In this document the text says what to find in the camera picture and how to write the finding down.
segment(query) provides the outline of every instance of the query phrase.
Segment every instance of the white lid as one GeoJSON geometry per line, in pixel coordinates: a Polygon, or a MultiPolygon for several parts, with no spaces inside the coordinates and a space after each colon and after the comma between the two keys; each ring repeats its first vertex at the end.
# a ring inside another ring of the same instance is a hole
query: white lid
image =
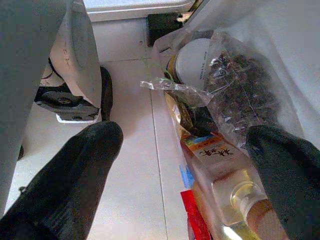
{"type": "Polygon", "coordinates": [[[204,70],[210,39],[198,38],[186,44],[178,53],[175,63],[176,75],[181,82],[203,90],[204,70]]]}

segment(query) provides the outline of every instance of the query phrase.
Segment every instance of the plastic bag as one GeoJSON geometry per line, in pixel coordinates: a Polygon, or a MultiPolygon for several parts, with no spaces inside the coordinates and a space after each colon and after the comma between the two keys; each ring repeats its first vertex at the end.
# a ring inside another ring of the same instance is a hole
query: plastic bag
{"type": "MultiPolygon", "coordinates": [[[[172,45],[176,48],[170,48],[167,63],[179,48],[195,39],[175,35],[172,45]]],[[[203,90],[175,83],[172,77],[155,77],[141,82],[141,86],[168,91],[190,107],[206,106],[219,132],[238,148],[245,147],[251,126],[283,127],[289,132],[301,129],[288,93],[270,62],[261,54],[217,32],[211,37],[205,65],[203,90]]]]}
{"type": "Polygon", "coordinates": [[[244,147],[249,127],[281,126],[272,79],[253,55],[226,34],[211,38],[206,90],[213,98],[208,109],[219,131],[239,148],[244,147]]]}

